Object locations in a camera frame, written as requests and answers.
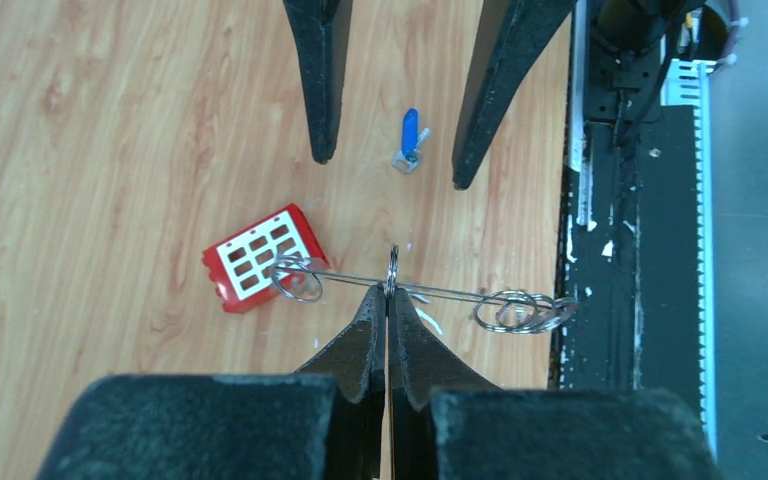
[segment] wooden table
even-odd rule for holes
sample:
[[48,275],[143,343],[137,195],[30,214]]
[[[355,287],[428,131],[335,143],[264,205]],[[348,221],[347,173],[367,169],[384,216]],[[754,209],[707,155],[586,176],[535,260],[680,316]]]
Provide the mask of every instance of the wooden table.
[[[337,271],[552,293],[569,25],[523,83],[473,186],[451,151],[481,2],[356,0],[337,153],[310,158],[281,2],[0,0],[0,478],[29,478],[112,372],[287,372],[364,290],[222,312],[201,251],[295,202]],[[390,159],[404,111],[434,133]],[[506,387],[545,385],[548,337],[425,310]]]

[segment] black cable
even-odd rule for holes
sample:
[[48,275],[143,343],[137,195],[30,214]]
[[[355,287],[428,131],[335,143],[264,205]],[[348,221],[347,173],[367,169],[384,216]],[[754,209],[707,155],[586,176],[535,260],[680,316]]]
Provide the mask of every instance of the black cable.
[[680,31],[681,23],[674,17],[667,27],[667,54],[664,58],[664,63],[661,64],[661,68],[658,70],[658,76],[655,78],[655,83],[644,97],[643,102],[638,103],[639,107],[637,107],[637,112],[635,115],[631,116],[631,123],[629,123],[628,126],[623,129],[622,133],[617,136],[618,147],[626,146],[628,142],[637,135],[637,132],[643,124],[643,120],[646,118],[646,114],[649,113],[649,110],[652,109],[652,105],[654,105],[655,101],[661,96],[661,87],[663,87],[664,82],[667,80],[670,64],[672,64],[673,59],[678,53],[677,45]]
[[620,125],[625,123],[625,116],[628,113],[628,97],[626,97],[625,89],[620,89],[619,105],[617,105],[617,122],[614,124],[613,139],[614,144],[618,144],[620,138]]

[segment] white debris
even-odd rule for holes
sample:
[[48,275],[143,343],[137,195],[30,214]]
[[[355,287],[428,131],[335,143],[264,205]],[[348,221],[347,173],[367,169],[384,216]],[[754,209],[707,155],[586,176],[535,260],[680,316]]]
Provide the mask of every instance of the white debris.
[[304,206],[305,211],[313,210],[315,207],[318,207],[324,200],[325,200],[324,195],[319,195],[311,199],[309,202],[305,204]]
[[426,298],[424,295],[420,295],[420,294],[414,292],[413,290],[408,290],[408,294],[411,296],[411,298],[419,300],[420,302],[422,302],[422,303],[424,303],[426,305],[431,303],[431,300]]
[[416,313],[417,313],[417,315],[419,315],[419,317],[420,317],[421,319],[425,320],[425,321],[426,321],[426,322],[428,322],[428,323],[429,323],[429,324],[430,324],[432,327],[434,327],[434,330],[437,330],[437,333],[438,333],[438,334],[440,334],[440,335],[443,335],[443,329],[442,329],[442,328],[440,328],[440,324],[439,324],[439,323],[437,323],[437,322],[436,322],[436,321],[435,321],[433,318],[431,318],[431,315],[429,315],[429,314],[427,314],[427,313],[423,312],[422,310],[420,310],[420,309],[418,309],[418,308],[416,309]]
[[605,244],[605,248],[602,249],[602,256],[611,258],[614,256],[614,241],[608,240],[608,243]]
[[577,258],[572,256],[572,215],[567,217],[567,260],[570,261],[570,263],[575,263]]

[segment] red plastic block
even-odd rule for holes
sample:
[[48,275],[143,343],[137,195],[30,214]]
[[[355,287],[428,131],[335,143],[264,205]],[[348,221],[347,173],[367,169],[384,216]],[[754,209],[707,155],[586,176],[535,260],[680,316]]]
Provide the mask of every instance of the red plastic block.
[[[279,294],[269,267],[279,250],[286,255],[328,260],[301,209],[290,204],[240,230],[202,253],[226,312],[245,313]],[[280,273],[289,288],[292,277]]]

